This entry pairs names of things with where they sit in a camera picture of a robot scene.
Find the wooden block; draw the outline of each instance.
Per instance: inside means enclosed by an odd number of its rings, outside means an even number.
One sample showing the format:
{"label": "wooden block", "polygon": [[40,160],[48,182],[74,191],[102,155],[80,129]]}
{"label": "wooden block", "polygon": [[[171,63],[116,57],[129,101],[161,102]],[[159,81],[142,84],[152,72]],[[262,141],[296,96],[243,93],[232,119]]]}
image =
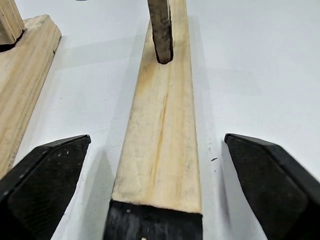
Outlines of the wooden block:
{"label": "wooden block", "polygon": [[188,17],[171,2],[174,58],[158,64],[149,24],[112,200],[201,213]]}
{"label": "wooden block", "polygon": [[25,28],[14,0],[0,1],[0,45],[14,44]]}
{"label": "wooden block", "polygon": [[48,15],[24,24],[16,46],[0,52],[0,179],[13,164],[61,39]]}
{"label": "wooden block", "polygon": [[167,64],[173,59],[173,40],[168,0],[148,0],[154,49],[157,60]]}

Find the white surface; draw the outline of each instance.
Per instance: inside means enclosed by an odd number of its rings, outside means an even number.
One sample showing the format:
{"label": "white surface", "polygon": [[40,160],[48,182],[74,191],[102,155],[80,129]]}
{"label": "white surface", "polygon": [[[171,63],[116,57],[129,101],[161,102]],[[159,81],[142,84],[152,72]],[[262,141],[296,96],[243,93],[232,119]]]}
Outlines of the white surface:
{"label": "white surface", "polygon": [[[16,0],[49,14],[61,44],[18,151],[89,134],[76,193],[54,240],[101,239],[137,81],[146,0]],[[277,143],[320,180],[317,0],[188,0],[205,240],[264,240],[225,133]]]}

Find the wood grain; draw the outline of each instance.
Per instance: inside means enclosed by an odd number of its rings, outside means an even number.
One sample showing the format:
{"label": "wood grain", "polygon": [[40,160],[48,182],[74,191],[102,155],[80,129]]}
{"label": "wood grain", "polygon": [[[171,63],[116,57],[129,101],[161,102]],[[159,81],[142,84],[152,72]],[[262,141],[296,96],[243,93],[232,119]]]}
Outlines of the wood grain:
{"label": "wood grain", "polygon": [[0,45],[14,44],[25,28],[14,0],[0,0]]}
{"label": "wood grain", "polygon": [[157,62],[149,24],[111,198],[201,213],[186,2],[170,5],[174,57]]}
{"label": "wood grain", "polygon": [[167,64],[173,58],[172,26],[168,0],[148,0],[154,49],[157,60]]}
{"label": "wood grain", "polygon": [[24,24],[16,46],[0,52],[0,179],[13,164],[61,39],[48,15]]}

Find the black clamp jaw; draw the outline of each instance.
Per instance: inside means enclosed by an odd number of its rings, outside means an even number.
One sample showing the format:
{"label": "black clamp jaw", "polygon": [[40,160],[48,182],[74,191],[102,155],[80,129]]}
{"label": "black clamp jaw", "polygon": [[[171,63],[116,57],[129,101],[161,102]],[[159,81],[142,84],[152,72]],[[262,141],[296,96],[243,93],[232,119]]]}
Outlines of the black clamp jaw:
{"label": "black clamp jaw", "polygon": [[318,240],[320,184],[281,146],[225,135],[243,193],[269,240]]}
{"label": "black clamp jaw", "polygon": [[1,239],[51,239],[90,143],[89,135],[80,135],[38,146],[0,180]]}

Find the pine wood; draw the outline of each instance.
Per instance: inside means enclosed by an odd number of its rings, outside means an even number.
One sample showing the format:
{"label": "pine wood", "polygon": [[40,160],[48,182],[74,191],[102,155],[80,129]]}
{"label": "pine wood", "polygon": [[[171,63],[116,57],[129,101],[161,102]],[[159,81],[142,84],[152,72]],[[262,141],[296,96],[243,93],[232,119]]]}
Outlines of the pine wood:
{"label": "pine wood", "polygon": [[0,45],[14,44],[25,28],[14,0],[0,0]]}
{"label": "pine wood", "polygon": [[201,213],[186,2],[170,5],[174,57],[157,62],[149,24],[111,198]]}
{"label": "pine wood", "polygon": [[161,64],[173,58],[172,29],[168,0],[148,0],[155,54]]}
{"label": "pine wood", "polygon": [[0,52],[0,179],[13,164],[61,39],[48,15],[24,24],[16,46]]}

